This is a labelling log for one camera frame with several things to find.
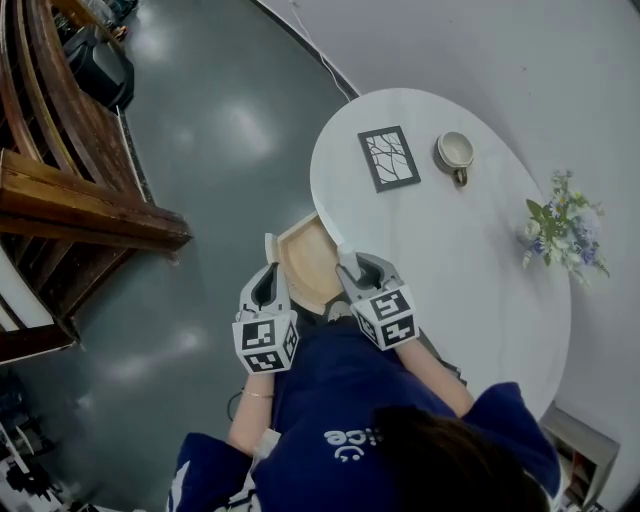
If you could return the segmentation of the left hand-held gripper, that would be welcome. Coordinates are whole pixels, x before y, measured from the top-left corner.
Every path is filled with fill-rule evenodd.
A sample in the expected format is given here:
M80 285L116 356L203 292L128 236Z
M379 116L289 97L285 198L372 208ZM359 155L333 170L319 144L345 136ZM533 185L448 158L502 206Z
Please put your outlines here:
M291 369L300 340L297 318L279 263L266 265L249 279L232 324L236 355L249 374Z

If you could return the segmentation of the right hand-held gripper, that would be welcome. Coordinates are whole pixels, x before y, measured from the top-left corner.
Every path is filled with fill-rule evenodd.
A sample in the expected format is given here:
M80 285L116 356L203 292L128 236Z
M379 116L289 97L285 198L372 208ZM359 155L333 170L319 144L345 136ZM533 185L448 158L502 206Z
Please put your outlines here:
M410 288L402 285L395 266L378 256L357 252L360 276L356 278L346 267L335 271L349 301L360 331L381 351L394 349L418 337L416 309ZM373 297L374 290L393 284L400 287Z

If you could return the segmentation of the white wooden drawer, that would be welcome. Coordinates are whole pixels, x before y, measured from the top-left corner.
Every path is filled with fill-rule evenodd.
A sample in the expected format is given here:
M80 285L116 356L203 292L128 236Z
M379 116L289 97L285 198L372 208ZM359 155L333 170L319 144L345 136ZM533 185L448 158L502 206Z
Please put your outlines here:
M317 212L280 235L266 233L264 246L267 262L283 269L291 300L307 311L323 315L343 292L335 272L337 246Z

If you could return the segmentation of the person's left forearm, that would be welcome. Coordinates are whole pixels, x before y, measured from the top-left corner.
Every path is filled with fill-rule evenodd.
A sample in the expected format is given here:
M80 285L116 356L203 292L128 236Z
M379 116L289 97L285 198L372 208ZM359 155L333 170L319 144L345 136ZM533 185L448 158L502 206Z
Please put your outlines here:
M252 455L271 426L275 378L271 373L249 375L240 395L228 434L228 443Z

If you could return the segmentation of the person's right forearm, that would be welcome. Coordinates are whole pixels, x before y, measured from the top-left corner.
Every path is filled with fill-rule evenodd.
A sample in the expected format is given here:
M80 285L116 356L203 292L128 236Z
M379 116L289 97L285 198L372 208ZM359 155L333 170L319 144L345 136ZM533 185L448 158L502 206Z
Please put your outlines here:
M394 349L404 367L435 393L457 417L466 415L474 404L467 388L417 339Z

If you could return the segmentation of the white curved desk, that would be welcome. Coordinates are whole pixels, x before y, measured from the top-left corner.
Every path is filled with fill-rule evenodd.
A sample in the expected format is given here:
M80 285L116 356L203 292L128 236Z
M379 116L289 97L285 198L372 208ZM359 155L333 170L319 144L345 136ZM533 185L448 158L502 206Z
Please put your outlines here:
M377 193L358 140L400 126L421 182ZM474 147L468 183L438 169L439 135ZM526 201L542 196L507 144L467 109L415 89L379 90L327 122L310 165L315 208L337 244L393 263L408 284L422 331L457 366L474 395L519 384L544 415L561 382L571 331L570 281L540 260L522 266Z

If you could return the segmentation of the person's blue clothing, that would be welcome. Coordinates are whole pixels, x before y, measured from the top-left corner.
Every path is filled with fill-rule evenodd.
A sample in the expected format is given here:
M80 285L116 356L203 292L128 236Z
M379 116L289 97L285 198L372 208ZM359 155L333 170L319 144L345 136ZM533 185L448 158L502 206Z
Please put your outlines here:
M394 349L353 318L308 330L253 454L187 435L166 512L550 512L558 457L519 386L457 417Z

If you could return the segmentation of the brown ceramic cup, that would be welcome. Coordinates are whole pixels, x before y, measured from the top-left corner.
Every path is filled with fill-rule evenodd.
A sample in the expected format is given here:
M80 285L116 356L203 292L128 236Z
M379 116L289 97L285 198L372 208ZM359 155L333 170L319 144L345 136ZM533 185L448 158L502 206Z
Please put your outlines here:
M433 158L439 170L449 175L457 187L468 183L469 168L474 162L474 147L462 133L449 131L438 136Z

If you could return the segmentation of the blue and white flowers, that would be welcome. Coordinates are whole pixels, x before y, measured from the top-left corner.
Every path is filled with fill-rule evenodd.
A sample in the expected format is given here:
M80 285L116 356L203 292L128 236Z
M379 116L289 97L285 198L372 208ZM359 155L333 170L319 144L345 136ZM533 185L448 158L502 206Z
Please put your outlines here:
M523 244L522 266L539 259L550 267L558 265L583 286L591 269L610 277L600 244L602 206L574 189L570 170L553 172L551 195L546 203L526 201L528 221L519 240Z

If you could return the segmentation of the wooden staircase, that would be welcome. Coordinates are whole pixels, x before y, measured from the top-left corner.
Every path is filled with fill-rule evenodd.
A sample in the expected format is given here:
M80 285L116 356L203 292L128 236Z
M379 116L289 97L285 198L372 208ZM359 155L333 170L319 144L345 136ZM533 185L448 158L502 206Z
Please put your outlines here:
M127 57L87 0L0 0L0 365L77 344L76 313L115 270L192 237L154 203L123 110L78 86L69 40Z

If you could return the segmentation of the grey shelf unit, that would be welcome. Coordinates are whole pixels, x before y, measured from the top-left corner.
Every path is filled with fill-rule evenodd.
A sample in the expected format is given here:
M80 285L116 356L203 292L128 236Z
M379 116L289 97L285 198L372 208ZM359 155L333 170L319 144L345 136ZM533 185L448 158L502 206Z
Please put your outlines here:
M554 446L561 467L557 508L590 512L608 482L620 444L553 401L540 422Z

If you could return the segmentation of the black chair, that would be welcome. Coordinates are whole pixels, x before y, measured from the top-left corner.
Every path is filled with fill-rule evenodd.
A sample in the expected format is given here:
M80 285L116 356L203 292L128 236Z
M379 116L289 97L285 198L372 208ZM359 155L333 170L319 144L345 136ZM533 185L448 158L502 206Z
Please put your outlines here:
M134 95L134 67L111 43L69 40L63 47L82 91L111 112L124 108Z

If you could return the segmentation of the dark equipment pile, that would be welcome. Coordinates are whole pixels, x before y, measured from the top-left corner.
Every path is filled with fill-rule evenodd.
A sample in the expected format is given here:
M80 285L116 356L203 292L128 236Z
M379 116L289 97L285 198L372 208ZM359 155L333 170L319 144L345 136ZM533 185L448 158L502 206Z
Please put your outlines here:
M9 494L1 505L15 512L64 512L60 491L40 464L54 448L31 413L24 386L0 375L0 487Z

